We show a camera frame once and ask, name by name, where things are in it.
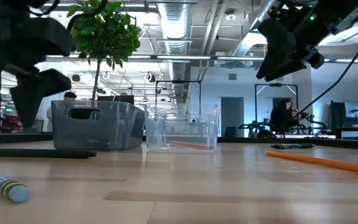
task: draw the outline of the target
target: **man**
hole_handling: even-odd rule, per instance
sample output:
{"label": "man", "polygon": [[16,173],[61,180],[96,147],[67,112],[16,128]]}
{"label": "man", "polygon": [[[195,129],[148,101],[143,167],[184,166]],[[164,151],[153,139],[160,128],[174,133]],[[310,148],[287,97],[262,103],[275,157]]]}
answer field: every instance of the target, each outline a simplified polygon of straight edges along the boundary
{"label": "man", "polygon": [[[73,92],[66,92],[65,93],[65,96],[63,98],[63,100],[65,101],[71,101],[71,100],[75,100],[75,98],[77,98],[77,95],[75,95],[75,93]],[[47,118],[49,120],[48,122],[48,127],[47,127],[47,130],[48,132],[52,132],[53,130],[53,124],[52,124],[52,106],[50,106],[48,109],[47,109]]]}

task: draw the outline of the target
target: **black cord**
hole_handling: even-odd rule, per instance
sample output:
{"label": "black cord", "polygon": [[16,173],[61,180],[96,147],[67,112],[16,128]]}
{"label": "black cord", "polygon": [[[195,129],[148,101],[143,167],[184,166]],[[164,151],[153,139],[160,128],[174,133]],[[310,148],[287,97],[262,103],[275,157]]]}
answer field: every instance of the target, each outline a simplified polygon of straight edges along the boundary
{"label": "black cord", "polygon": [[45,15],[50,14],[53,10],[56,9],[56,7],[57,7],[57,5],[59,5],[59,3],[60,3],[60,0],[55,0],[53,2],[53,4],[50,6],[50,8],[46,12],[43,12],[43,13],[33,12],[33,11],[30,10],[29,7],[27,7],[26,9],[27,9],[27,12],[29,12],[29,13],[35,15],[35,16],[41,17],[41,16],[45,16]]}
{"label": "black cord", "polygon": [[318,101],[321,97],[323,97],[327,92],[329,92],[330,90],[332,90],[342,79],[343,77],[346,75],[347,71],[349,71],[350,67],[353,65],[354,61],[358,58],[358,52],[356,53],[356,55],[354,56],[354,58],[352,59],[352,61],[349,63],[349,65],[346,67],[346,69],[344,70],[344,72],[342,73],[342,75],[338,78],[338,80],[336,80],[336,82],[331,85],[326,91],[324,91],[322,94],[320,94],[319,96],[317,96],[317,98],[315,98],[311,103],[309,103],[305,108],[303,108],[301,111],[299,111],[296,115],[294,115],[292,118],[284,121],[284,123],[282,123],[277,130],[280,130],[284,124],[287,124],[289,121],[295,119],[296,117],[298,117],[301,113],[303,113],[306,109],[309,108],[309,106],[313,105],[313,103],[315,103],[316,101]]}

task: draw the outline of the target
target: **small tree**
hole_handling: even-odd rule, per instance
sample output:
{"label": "small tree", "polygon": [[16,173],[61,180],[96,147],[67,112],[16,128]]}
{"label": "small tree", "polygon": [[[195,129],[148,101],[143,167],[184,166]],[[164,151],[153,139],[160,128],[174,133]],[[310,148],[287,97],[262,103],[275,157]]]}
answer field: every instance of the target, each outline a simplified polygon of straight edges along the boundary
{"label": "small tree", "polygon": [[[122,68],[122,63],[128,62],[128,57],[140,47],[138,35],[141,29],[136,26],[136,18],[119,12],[120,6],[121,2],[108,2],[96,16],[79,17],[71,30],[76,50],[80,53],[78,57],[87,58],[89,65],[91,58],[95,58],[98,63],[92,102],[95,101],[100,64],[103,60],[106,60],[113,70],[115,65]],[[67,17],[78,11],[92,14],[98,7],[99,0],[87,0],[81,5],[73,6]],[[135,20],[135,24],[131,24],[131,19]]]}

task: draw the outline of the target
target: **clear plastic container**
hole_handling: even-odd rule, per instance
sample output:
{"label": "clear plastic container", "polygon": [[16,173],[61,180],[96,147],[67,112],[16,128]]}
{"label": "clear plastic container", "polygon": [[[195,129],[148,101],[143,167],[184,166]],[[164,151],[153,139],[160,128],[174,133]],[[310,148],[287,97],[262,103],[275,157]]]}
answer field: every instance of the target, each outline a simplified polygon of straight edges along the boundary
{"label": "clear plastic container", "polygon": [[124,150],[140,146],[144,112],[125,102],[53,101],[57,149]]}
{"label": "clear plastic container", "polygon": [[144,108],[148,150],[200,152],[216,148],[218,105],[148,103]]}

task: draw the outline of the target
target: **woman with dark hair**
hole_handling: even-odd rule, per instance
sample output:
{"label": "woman with dark hair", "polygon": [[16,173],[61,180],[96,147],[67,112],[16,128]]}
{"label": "woman with dark hair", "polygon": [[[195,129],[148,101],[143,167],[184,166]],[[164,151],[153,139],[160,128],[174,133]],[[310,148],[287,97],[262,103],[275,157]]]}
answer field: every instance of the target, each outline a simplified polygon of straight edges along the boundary
{"label": "woman with dark hair", "polygon": [[292,112],[298,112],[298,110],[292,109],[292,102],[290,100],[282,100],[279,102],[270,115],[270,130],[279,133],[289,132],[291,127],[296,126],[298,122],[302,120],[301,116],[298,119],[290,120],[292,118]]}

